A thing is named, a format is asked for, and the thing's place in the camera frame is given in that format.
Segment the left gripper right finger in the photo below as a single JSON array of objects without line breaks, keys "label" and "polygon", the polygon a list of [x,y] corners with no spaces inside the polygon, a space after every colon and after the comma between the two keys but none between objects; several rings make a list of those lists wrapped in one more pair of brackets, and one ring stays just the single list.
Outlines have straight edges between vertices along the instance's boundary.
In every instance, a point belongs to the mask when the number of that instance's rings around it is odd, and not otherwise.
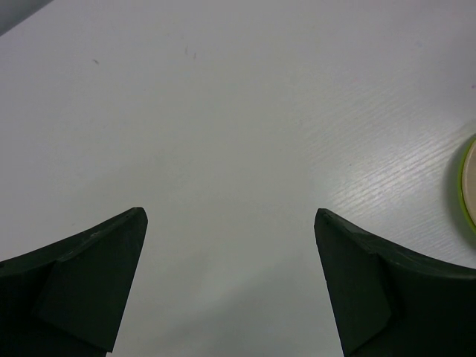
[{"label": "left gripper right finger", "polygon": [[320,208],[315,238],[345,356],[474,356],[475,270]]}]

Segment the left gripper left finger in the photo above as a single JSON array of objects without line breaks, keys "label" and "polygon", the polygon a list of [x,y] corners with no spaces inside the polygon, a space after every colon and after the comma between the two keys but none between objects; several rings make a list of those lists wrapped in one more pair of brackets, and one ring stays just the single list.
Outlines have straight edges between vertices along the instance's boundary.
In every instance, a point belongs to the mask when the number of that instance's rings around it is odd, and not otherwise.
[{"label": "left gripper left finger", "polygon": [[131,208],[84,232],[1,262],[2,356],[113,351],[147,231]]}]

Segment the green plate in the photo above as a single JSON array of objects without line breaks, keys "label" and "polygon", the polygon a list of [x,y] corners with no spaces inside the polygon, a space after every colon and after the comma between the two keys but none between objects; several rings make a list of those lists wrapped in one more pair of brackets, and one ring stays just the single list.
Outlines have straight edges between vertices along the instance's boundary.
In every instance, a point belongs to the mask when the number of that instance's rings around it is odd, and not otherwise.
[{"label": "green plate", "polygon": [[458,167],[457,192],[463,216],[475,232],[475,135],[463,147]]}]

